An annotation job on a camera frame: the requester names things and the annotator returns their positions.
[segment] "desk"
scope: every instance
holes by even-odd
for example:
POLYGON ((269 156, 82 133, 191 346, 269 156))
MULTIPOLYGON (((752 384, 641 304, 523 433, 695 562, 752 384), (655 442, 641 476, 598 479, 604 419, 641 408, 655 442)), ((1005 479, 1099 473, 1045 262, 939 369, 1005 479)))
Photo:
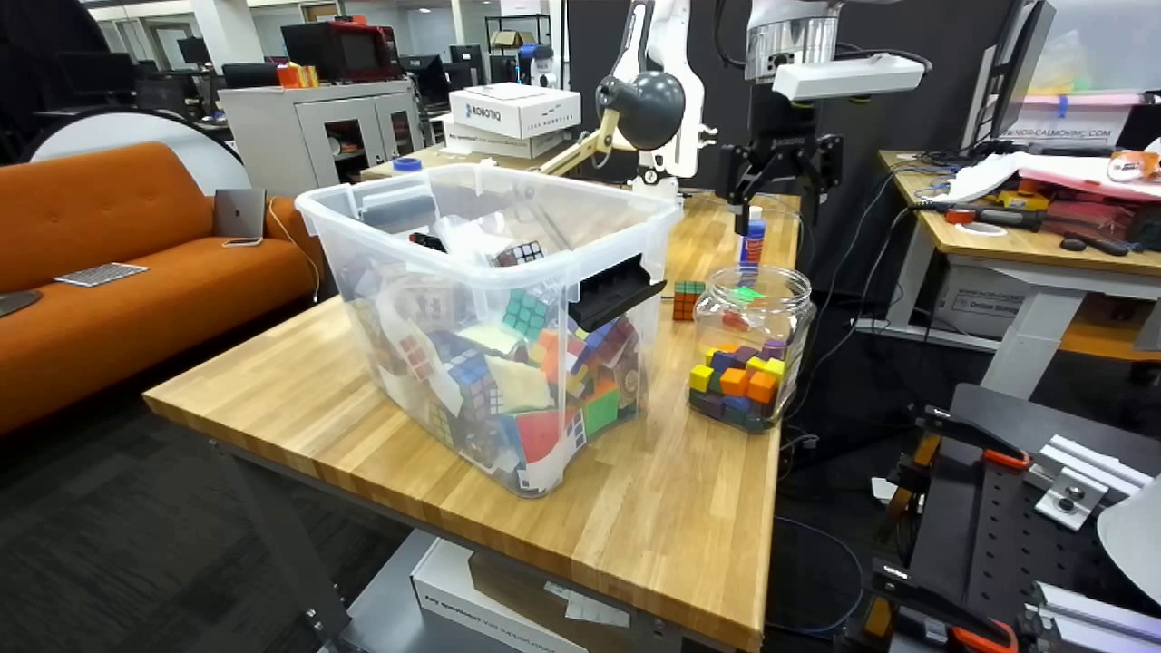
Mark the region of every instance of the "desk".
MULTIPOLYGON (((701 281, 729 258, 724 204, 689 201, 669 281, 701 281)), ((765 264, 787 262, 796 222, 770 222, 765 264)), ((315 304, 149 387, 145 404, 216 450, 507 554, 710 647, 760 651, 779 433, 745 436, 686 412, 689 325, 655 334, 644 436, 598 441, 542 502, 507 495, 395 412, 348 332, 340 303, 315 304)), ((294 583, 308 578, 302 562, 283 565, 294 583)), ((335 598, 318 616, 343 622, 335 598)))
MULTIPOLYGON (((925 175, 920 165, 913 165, 913 156, 880 153, 880 165, 896 177, 907 204, 918 204, 925 195, 932 175, 925 175)), ((1027 400, 1045 377, 1085 294, 1161 303, 1161 254, 1110 258, 1099 252, 1060 252, 1060 235, 1019 234, 1019 230, 1007 230, 1005 235, 976 235, 956 227, 947 227, 942 216, 936 210, 918 210, 913 222, 918 227, 907 242, 891 304, 886 321, 875 325, 877 334, 925 337, 925 332, 912 328, 912 314, 936 252, 947 258, 1013 275, 1029 286, 1013 328, 999 346, 983 337, 932 334, 932 340, 976 346, 994 352, 978 381, 983 387, 999 387, 1027 400)), ((1161 304, 1152 304, 1150 321, 1141 325, 1141 337, 1135 346, 1161 349, 1156 332, 1161 332, 1161 304)))

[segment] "orange sofa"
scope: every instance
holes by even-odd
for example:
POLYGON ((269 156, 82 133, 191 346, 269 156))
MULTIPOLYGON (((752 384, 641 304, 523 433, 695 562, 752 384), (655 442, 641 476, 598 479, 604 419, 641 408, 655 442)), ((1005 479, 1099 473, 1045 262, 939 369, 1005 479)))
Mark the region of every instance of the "orange sofa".
POLYGON ((0 436, 126 381, 239 325, 308 304, 311 242, 290 201, 269 239, 215 235, 215 201, 168 146, 126 146, 0 169, 0 294, 39 303, 0 315, 0 436), (105 286, 55 285, 103 262, 145 264, 105 286))

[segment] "yellow block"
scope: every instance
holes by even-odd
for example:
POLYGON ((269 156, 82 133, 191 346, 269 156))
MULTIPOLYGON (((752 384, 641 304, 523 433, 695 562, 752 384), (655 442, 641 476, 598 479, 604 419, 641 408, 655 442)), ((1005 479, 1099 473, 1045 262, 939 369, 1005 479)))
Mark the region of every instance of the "yellow block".
POLYGON ((787 377, 787 362, 783 362, 783 358, 758 358, 758 356, 752 356, 748 366, 752 366, 752 369, 760 369, 760 373, 770 373, 770 377, 777 377, 777 381, 787 377))
POLYGON ((710 377, 715 377, 715 366, 701 362, 701 366, 689 369, 689 387, 693 393, 710 393, 710 377))

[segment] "white cabinet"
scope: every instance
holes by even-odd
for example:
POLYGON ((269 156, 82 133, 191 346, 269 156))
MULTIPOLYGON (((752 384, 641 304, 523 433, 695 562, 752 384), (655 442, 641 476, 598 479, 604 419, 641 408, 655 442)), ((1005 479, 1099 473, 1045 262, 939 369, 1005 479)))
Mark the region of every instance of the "white cabinet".
POLYGON ((237 86, 220 110, 257 189, 296 195, 426 149, 411 81, 348 86, 237 86))

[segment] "plastic storage bin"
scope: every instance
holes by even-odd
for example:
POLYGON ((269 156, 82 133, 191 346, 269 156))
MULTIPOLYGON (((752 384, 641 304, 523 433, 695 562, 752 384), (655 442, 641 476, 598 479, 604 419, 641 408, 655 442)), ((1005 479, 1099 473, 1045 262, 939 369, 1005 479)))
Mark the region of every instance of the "plastic storage bin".
POLYGON ((810 281, 787 270, 731 264, 702 281, 693 310, 695 362, 689 408, 765 433, 796 397, 814 325, 810 281))
POLYGON ((548 495, 586 442, 641 424, 676 204, 430 169, 315 189, 296 210, 377 384, 485 476, 548 495))

